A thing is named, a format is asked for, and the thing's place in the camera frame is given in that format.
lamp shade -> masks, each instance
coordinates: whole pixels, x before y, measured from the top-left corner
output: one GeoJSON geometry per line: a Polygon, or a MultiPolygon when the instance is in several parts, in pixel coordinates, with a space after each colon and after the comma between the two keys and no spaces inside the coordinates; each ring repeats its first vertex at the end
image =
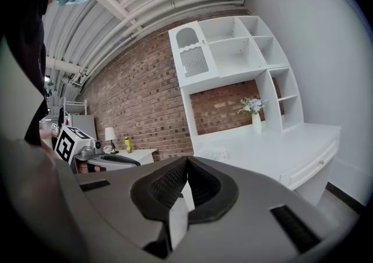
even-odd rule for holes
{"type": "Polygon", "coordinates": [[[110,141],[112,139],[116,139],[114,128],[113,127],[107,127],[105,128],[105,140],[110,141]]]}

person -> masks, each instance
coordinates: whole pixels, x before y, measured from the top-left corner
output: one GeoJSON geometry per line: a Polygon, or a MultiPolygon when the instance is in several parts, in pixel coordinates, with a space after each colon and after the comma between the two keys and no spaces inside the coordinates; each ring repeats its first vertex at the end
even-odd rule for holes
{"type": "MultiPolygon", "coordinates": [[[[46,13],[47,6],[53,1],[63,6],[87,0],[3,0],[3,5],[7,5],[7,11],[4,11],[5,18],[3,18],[3,25],[0,29],[0,39],[6,40],[16,62],[43,96],[46,51],[43,43],[42,16],[46,13]]],[[[47,114],[48,106],[46,99],[44,99],[27,129],[24,139],[32,145],[41,146],[48,154],[53,154],[52,150],[41,140],[39,133],[39,121],[47,114]]]]}

yellow bottle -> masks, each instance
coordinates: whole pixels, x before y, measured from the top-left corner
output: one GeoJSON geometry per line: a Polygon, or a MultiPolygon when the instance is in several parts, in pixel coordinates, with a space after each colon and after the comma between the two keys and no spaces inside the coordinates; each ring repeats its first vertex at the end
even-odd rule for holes
{"type": "Polygon", "coordinates": [[[131,141],[129,140],[128,136],[126,136],[124,143],[126,144],[127,153],[131,153],[132,152],[131,141]]]}

desk drawer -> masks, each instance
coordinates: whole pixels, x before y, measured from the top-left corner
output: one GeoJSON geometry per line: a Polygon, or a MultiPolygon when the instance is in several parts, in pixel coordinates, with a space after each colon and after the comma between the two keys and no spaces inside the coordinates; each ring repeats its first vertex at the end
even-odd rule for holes
{"type": "Polygon", "coordinates": [[[319,170],[321,170],[334,157],[338,150],[338,143],[334,141],[321,155],[317,156],[315,160],[301,168],[300,170],[284,173],[280,176],[280,182],[293,190],[299,185],[305,183],[319,170]]]}

table lamp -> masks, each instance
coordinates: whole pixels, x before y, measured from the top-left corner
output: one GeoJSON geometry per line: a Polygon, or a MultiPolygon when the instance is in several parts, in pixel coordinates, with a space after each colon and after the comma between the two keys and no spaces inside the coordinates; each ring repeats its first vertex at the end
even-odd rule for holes
{"type": "Polygon", "coordinates": [[[112,151],[110,152],[111,154],[117,154],[119,153],[118,150],[115,149],[115,145],[112,142],[113,139],[116,139],[117,137],[115,136],[114,128],[113,127],[107,127],[105,128],[105,140],[111,142],[111,147],[112,151]]]}

